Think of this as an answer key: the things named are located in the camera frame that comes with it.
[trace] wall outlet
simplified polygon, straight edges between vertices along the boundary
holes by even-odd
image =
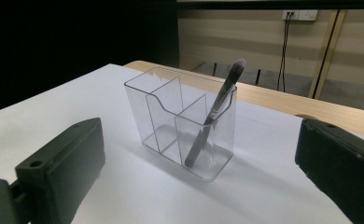
[[[298,21],[299,20],[299,14],[300,14],[300,10],[284,10],[283,14],[282,14],[282,19],[285,21],[287,19],[287,15],[288,13],[292,13],[292,17],[290,17],[290,19],[292,21]]]
[[[315,21],[318,10],[301,10],[299,21]]]

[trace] floor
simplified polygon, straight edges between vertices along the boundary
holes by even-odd
[[[194,68],[192,71],[212,76],[215,63],[205,62]],[[230,64],[219,64],[215,70],[215,77],[225,78],[231,69]],[[260,70],[257,86],[277,90],[279,71]],[[239,82],[256,85],[258,69],[246,68],[241,75]],[[312,79],[292,74],[285,74],[285,92],[306,97],[310,90]],[[283,90],[280,81],[279,90]],[[341,81],[327,80],[321,93],[320,100],[338,105],[347,105],[364,110],[364,85],[347,83]]]

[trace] brush bristles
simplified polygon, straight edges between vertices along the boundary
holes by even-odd
[[[246,62],[244,59],[238,59],[235,61],[234,65],[231,67],[227,80],[235,84],[243,73],[245,64]]]

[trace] table surface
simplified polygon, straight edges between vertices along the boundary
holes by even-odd
[[[154,67],[166,67],[143,61],[128,63],[125,66],[139,71],[147,71]],[[191,73],[184,70],[179,71],[199,76],[197,73]],[[220,78],[216,77],[205,77],[220,80]],[[364,110],[331,104],[280,91],[268,90],[244,83],[237,83],[237,87],[237,99],[239,100],[275,109],[290,115],[311,116],[332,123],[350,132],[364,134]]]
[[[294,162],[301,118],[259,105],[271,98],[269,105],[309,114],[321,102],[299,105],[306,99],[239,84],[234,155],[208,183],[141,143],[123,84],[154,66],[109,64],[0,110],[0,178],[15,181],[14,168],[52,138],[100,118],[105,166],[73,223],[350,223]],[[249,103],[253,95],[258,105]],[[295,98],[302,109],[277,102]]]

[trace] black background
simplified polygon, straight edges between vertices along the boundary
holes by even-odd
[[[0,109],[108,63],[178,67],[176,10],[147,3],[0,1]]]

